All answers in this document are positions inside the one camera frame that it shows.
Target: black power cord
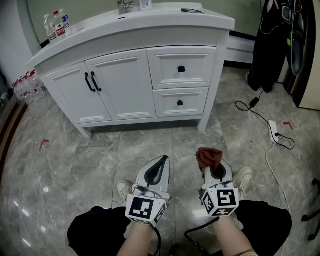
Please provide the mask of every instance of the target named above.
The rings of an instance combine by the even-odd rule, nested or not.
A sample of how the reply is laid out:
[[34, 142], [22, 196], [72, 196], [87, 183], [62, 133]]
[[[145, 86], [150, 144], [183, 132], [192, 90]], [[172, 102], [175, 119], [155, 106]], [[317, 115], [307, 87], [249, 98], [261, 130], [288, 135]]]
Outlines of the black power cord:
[[[261, 94], [260, 94], [260, 96], [259, 96], [259, 99], [258, 99], [257, 97], [253, 99], [253, 101], [254, 101], [255, 99], [258, 99], [258, 101], [254, 104], [254, 106], [257, 105], [257, 103], [259, 102], [260, 97], [261, 97]], [[280, 136], [280, 137], [286, 138], [286, 139], [288, 139], [288, 140], [292, 140], [292, 142], [293, 142], [293, 147], [292, 147], [292, 148], [289, 148], [289, 147], [287, 147], [286, 145], [283, 145], [283, 144], [281, 144], [281, 143], [276, 142], [275, 137], [274, 137], [274, 135], [273, 135], [273, 133], [272, 133], [272, 129], [271, 129], [271, 126], [270, 126], [269, 122], [268, 122], [266, 119], [264, 119], [264, 117], [263, 117], [262, 115], [260, 115], [259, 113], [257, 113], [257, 112], [255, 112], [255, 111], [252, 110], [252, 108], [254, 107], [254, 106], [252, 106], [252, 105], [253, 105], [253, 104], [252, 104], [253, 101], [250, 102], [250, 107], [248, 107], [243, 101], [237, 100], [237, 101], [235, 102], [235, 106], [236, 106], [239, 110], [241, 110], [241, 111], [243, 111], [243, 112], [251, 111], [252, 113], [254, 113], [254, 114], [258, 115], [259, 117], [261, 117], [261, 118], [268, 124], [268, 126], [269, 126], [269, 128], [270, 128], [270, 130], [271, 130], [271, 136], [272, 136], [274, 142], [275, 142], [276, 144], [278, 144], [279, 146], [285, 147], [287, 150], [293, 150], [293, 149], [295, 148], [295, 141], [294, 141], [292, 138], [288, 138], [288, 137], [286, 137], [286, 136], [283, 136], [283, 135], [281, 135], [281, 134], [278, 133], [278, 132], [274, 134], [276, 137], [279, 137], [279, 136]], [[239, 107], [239, 106], [237, 105], [237, 103], [243, 104], [247, 109], [243, 109], [243, 108]]]
[[191, 241], [196, 247], [198, 247], [198, 248], [203, 252], [203, 254], [206, 255], [206, 256], [211, 256], [211, 254], [210, 254], [209, 252], [207, 252], [200, 244], [198, 244], [198, 243], [196, 243], [195, 241], [193, 241], [193, 240], [191, 239], [191, 237], [188, 236], [188, 234], [191, 233], [191, 232], [194, 232], [194, 231], [202, 230], [202, 229], [204, 229], [205, 227], [211, 225], [212, 223], [217, 222], [219, 219], [220, 219], [220, 217], [217, 217], [217, 218], [209, 221], [208, 223], [206, 223], [206, 224], [204, 224], [204, 225], [202, 225], [202, 226], [198, 226], [198, 227], [196, 227], [196, 228], [189, 229], [189, 230], [187, 230], [187, 231], [184, 233], [184, 236], [185, 236], [189, 241]]
[[156, 248], [154, 256], [157, 256], [157, 253], [159, 253], [158, 255], [160, 256], [161, 255], [161, 235], [160, 235], [159, 230], [156, 227], [153, 226], [152, 228], [153, 228], [154, 232], [156, 233], [156, 235], [158, 236], [158, 246]]

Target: white countertop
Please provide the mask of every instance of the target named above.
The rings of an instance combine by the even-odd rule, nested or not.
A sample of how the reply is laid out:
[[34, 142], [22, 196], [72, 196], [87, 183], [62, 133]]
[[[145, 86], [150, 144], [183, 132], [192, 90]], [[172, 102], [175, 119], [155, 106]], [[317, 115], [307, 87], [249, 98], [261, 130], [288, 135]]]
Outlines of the white countertop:
[[[182, 8], [199, 10], [204, 14], [181, 12]], [[63, 51], [100, 37], [163, 26], [196, 26], [233, 30], [235, 20], [203, 9], [200, 3], [156, 3], [152, 10], [144, 11], [140, 11], [140, 7], [135, 6], [132, 12], [123, 15], [119, 15], [119, 11], [114, 10], [72, 26], [72, 35], [57, 43], [47, 45], [33, 56], [26, 66], [32, 69]]]

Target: drawer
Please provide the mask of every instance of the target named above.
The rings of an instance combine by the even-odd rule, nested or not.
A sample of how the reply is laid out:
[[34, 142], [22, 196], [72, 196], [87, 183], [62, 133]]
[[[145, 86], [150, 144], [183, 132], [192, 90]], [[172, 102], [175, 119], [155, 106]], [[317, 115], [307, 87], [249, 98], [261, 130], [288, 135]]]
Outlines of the drawer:
[[156, 47], [147, 53], [154, 90], [210, 86], [216, 47]]
[[178, 117], [202, 115], [209, 88], [153, 90], [156, 116]]

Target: faucet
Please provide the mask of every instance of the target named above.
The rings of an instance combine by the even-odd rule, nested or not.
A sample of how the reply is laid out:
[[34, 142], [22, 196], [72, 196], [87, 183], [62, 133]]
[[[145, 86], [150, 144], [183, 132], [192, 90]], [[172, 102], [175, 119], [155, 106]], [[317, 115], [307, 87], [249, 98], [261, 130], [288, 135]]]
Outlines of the faucet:
[[134, 0], [130, 2], [125, 2], [125, 0], [117, 0], [116, 1], [118, 4], [118, 9], [119, 9], [119, 14], [125, 14], [128, 12], [128, 8], [133, 8], [134, 7]]

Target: power strip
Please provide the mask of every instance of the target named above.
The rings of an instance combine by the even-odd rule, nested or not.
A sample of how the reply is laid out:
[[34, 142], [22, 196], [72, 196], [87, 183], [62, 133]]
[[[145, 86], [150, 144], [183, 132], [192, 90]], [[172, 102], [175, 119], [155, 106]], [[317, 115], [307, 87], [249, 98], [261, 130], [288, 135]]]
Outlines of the power strip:
[[277, 123], [275, 121], [269, 120], [269, 137], [270, 141], [272, 143], [279, 142], [279, 138], [276, 136], [276, 133], [278, 132], [277, 130]]

